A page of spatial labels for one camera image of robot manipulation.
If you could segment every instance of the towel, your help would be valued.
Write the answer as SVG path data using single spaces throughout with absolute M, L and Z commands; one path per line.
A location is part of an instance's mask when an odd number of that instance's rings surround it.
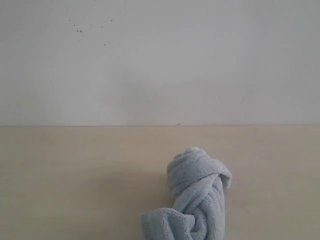
M 223 240 L 224 188 L 232 175 L 219 160 L 198 147 L 175 156 L 167 166 L 167 183 L 175 199 L 172 208 L 141 216 L 144 240 Z

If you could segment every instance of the towel fold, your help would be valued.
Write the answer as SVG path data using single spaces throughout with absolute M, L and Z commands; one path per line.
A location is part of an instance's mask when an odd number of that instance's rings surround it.
M 144 240 L 223 240 L 225 196 L 232 175 L 219 160 L 198 147 L 175 156 L 167 166 L 173 208 L 141 216 Z

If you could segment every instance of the knotted towel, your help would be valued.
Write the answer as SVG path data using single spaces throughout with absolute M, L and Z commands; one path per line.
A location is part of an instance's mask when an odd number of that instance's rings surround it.
M 141 216 L 144 240 L 223 240 L 224 187 L 232 175 L 203 149 L 190 147 L 167 166 L 167 183 L 175 202 Z

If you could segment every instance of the white wall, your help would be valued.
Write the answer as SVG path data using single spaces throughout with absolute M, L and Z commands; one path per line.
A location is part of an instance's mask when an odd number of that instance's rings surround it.
M 319 0 L 0 2 L 2 126 L 320 124 L 319 92 Z

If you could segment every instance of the wooden table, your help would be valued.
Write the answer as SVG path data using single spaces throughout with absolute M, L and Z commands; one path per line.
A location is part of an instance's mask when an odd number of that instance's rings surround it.
M 0 128 L 0 239 L 139 240 L 192 146 L 233 174 L 226 240 L 320 239 L 320 126 Z

